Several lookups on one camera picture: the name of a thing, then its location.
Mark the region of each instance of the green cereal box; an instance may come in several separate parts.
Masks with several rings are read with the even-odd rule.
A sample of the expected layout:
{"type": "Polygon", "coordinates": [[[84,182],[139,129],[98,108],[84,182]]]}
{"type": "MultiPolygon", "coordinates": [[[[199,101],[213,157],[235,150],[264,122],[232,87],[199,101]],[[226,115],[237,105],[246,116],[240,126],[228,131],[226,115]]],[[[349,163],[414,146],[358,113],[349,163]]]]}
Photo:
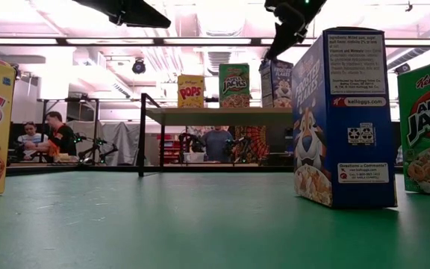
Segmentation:
{"type": "Polygon", "coordinates": [[[250,106],[250,66],[248,64],[220,64],[219,101],[221,108],[250,106]]]}
{"type": "Polygon", "coordinates": [[[398,77],[405,189],[430,194],[430,65],[398,77]]]}

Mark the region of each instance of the black shirt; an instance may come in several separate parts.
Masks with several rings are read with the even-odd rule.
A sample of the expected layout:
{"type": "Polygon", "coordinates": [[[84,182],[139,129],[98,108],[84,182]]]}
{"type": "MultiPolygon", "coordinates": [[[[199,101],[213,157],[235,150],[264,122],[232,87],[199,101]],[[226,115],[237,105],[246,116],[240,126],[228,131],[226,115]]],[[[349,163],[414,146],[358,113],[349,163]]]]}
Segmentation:
{"type": "Polygon", "coordinates": [[[63,125],[54,133],[49,135],[49,140],[59,146],[59,153],[67,153],[69,156],[77,156],[78,152],[75,149],[74,131],[71,127],[63,125]],[[55,134],[60,134],[61,139],[58,139],[55,134]]]}

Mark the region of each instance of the recycling logo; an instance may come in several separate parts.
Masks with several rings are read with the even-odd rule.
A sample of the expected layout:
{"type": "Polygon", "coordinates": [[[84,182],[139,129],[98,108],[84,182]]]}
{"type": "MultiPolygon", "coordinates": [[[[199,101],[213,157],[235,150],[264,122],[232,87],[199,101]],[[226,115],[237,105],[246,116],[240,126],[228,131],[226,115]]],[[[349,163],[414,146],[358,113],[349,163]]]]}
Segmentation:
{"type": "Polygon", "coordinates": [[[348,132],[348,136],[351,139],[358,139],[360,136],[360,132],[358,128],[351,128],[348,132]]]}
{"type": "Polygon", "coordinates": [[[363,133],[361,135],[363,139],[372,139],[373,138],[373,130],[371,128],[363,128],[363,133]]]}

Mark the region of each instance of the ceiling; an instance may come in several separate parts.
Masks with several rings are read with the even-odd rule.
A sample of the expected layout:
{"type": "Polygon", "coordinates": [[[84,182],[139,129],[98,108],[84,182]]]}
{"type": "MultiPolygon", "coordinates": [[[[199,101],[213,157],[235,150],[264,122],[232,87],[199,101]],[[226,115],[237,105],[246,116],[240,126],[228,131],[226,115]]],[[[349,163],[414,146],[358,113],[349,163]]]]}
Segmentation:
{"type": "MultiPolygon", "coordinates": [[[[147,0],[172,20],[169,29],[127,28],[108,22],[106,16],[71,0],[0,0],[0,37],[268,37],[274,36],[275,19],[264,9],[264,0],[147,0]]],[[[388,38],[430,38],[430,1],[328,0],[310,25],[308,37],[323,29],[343,26],[377,28],[388,38]]],[[[59,53],[51,47],[1,47],[4,55],[34,55],[47,58],[59,53]]],[[[100,92],[112,96],[108,84],[125,85],[133,94],[150,91],[156,98],[176,98],[173,87],[178,74],[213,76],[219,63],[245,62],[252,67],[252,95],[259,98],[258,65],[264,47],[91,47],[74,48],[75,65],[86,58],[104,58],[107,70],[74,67],[71,90],[100,92]],[[143,58],[146,72],[131,71],[136,58],[143,58]]],[[[296,62],[306,48],[292,48],[280,59],[296,62]]],[[[388,60],[405,49],[387,49],[388,60]]],[[[28,61],[26,71],[38,73],[44,64],[28,61]]],[[[216,79],[207,81],[208,95],[217,93],[216,79]]]]}

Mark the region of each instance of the gray curtain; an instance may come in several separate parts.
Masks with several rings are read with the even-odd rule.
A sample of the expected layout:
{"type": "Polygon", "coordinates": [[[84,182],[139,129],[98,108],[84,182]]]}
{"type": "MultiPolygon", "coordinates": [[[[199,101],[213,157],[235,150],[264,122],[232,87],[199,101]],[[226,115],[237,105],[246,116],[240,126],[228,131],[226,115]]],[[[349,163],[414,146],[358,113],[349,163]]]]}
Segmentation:
{"type": "MultiPolygon", "coordinates": [[[[105,123],[102,126],[102,132],[105,140],[109,143],[114,143],[119,149],[118,152],[106,157],[107,165],[135,165],[139,146],[140,125],[105,123]]],[[[111,146],[105,146],[105,150],[110,150],[110,148],[111,146]]]]}

